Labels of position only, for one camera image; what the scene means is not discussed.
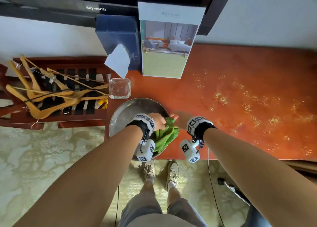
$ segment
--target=green cloth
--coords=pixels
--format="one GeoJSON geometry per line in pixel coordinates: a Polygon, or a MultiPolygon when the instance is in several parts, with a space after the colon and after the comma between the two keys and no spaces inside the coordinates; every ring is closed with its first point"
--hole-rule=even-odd
{"type": "Polygon", "coordinates": [[[179,129],[174,126],[175,119],[168,117],[166,120],[166,128],[155,131],[156,140],[154,152],[161,153],[178,135],[179,129]]]}

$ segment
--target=shorts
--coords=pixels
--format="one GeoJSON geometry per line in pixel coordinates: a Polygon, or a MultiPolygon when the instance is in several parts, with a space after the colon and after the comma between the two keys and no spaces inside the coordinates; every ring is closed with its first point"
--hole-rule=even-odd
{"type": "MultiPolygon", "coordinates": [[[[135,218],[147,214],[162,214],[162,209],[151,192],[142,192],[134,196],[122,210],[118,227],[126,227],[135,218]]],[[[184,198],[172,203],[167,213],[175,215],[197,227],[208,227],[196,209],[184,198]]]]}

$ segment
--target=person's right hand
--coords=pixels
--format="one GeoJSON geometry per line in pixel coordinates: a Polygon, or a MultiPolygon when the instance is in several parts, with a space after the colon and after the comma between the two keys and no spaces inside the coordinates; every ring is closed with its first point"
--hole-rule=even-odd
{"type": "Polygon", "coordinates": [[[176,115],[178,116],[178,118],[176,119],[174,125],[187,131],[187,122],[189,121],[190,118],[193,117],[193,115],[185,111],[175,111],[170,116],[173,117],[176,115]]]}

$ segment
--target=black wristband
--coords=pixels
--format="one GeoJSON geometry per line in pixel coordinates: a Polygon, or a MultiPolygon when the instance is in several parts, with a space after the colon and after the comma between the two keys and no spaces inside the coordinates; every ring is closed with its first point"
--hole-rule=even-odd
{"type": "Polygon", "coordinates": [[[128,123],[127,126],[137,125],[143,133],[142,139],[146,142],[149,139],[150,130],[147,124],[141,120],[133,120],[131,123],[128,123]]]}
{"type": "Polygon", "coordinates": [[[198,139],[204,142],[204,133],[209,128],[216,128],[216,127],[215,125],[212,125],[211,123],[202,122],[195,129],[195,135],[198,137],[198,139]]]}

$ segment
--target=shoe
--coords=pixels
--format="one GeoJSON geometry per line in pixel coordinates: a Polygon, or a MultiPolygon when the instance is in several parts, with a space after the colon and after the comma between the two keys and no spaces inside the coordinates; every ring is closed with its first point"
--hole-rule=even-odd
{"type": "Polygon", "coordinates": [[[168,164],[168,169],[167,169],[167,181],[166,181],[166,190],[168,191],[168,183],[173,182],[175,185],[175,188],[177,187],[177,179],[179,178],[179,167],[178,164],[175,160],[172,160],[168,164]]]}
{"type": "Polygon", "coordinates": [[[155,162],[154,162],[154,160],[150,160],[150,161],[145,162],[144,173],[145,173],[144,182],[149,177],[152,178],[153,179],[152,182],[154,182],[154,179],[155,179],[155,162]]]}

